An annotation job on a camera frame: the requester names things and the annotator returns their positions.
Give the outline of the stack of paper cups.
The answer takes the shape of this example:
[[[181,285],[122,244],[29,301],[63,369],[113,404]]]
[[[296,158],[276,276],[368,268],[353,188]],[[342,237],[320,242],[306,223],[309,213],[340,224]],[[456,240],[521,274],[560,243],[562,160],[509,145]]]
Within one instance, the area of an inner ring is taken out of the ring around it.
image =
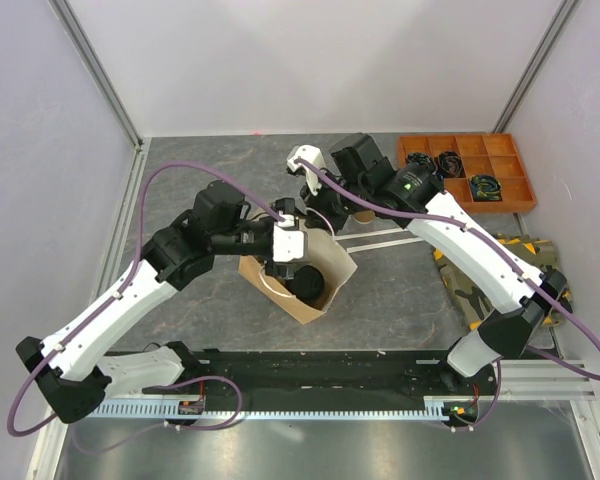
[[[360,211],[353,215],[353,219],[360,224],[369,224],[375,219],[373,211]]]

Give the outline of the brown paper bag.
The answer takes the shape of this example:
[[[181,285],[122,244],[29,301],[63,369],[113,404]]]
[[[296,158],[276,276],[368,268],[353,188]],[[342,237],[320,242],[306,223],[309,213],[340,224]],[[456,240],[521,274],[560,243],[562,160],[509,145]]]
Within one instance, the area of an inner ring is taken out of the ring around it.
[[[240,259],[238,272],[297,322],[306,325],[326,313],[357,271],[357,264],[331,232],[308,227],[304,219],[300,229],[308,237],[308,260],[299,265],[291,279],[266,274],[264,262],[253,256]]]

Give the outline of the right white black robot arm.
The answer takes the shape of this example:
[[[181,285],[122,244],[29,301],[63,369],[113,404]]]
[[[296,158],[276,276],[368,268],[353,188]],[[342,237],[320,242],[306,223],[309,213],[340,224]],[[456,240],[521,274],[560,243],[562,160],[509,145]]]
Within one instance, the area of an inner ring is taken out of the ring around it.
[[[438,381],[457,394],[500,358],[517,358],[566,288],[557,270],[543,272],[507,250],[474,221],[439,179],[419,164],[395,169],[368,134],[345,137],[330,150],[338,169],[330,172],[322,152],[302,145],[287,158],[291,173],[306,178],[306,204],[331,224],[371,210],[443,253],[489,299],[493,311],[459,339],[438,368]]]

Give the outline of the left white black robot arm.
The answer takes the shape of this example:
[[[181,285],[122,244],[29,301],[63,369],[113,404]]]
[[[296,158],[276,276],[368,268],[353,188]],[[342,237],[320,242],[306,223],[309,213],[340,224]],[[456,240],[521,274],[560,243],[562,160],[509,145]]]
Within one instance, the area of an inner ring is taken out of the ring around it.
[[[56,417],[71,424],[109,397],[144,388],[195,389],[197,361],[180,341],[122,356],[109,350],[151,310],[209,272],[218,255],[259,257],[282,267],[305,260],[308,239],[294,200],[282,198],[271,207],[272,213],[250,219],[242,192],[222,180],[211,182],[81,315],[44,339],[22,340],[16,352]]]

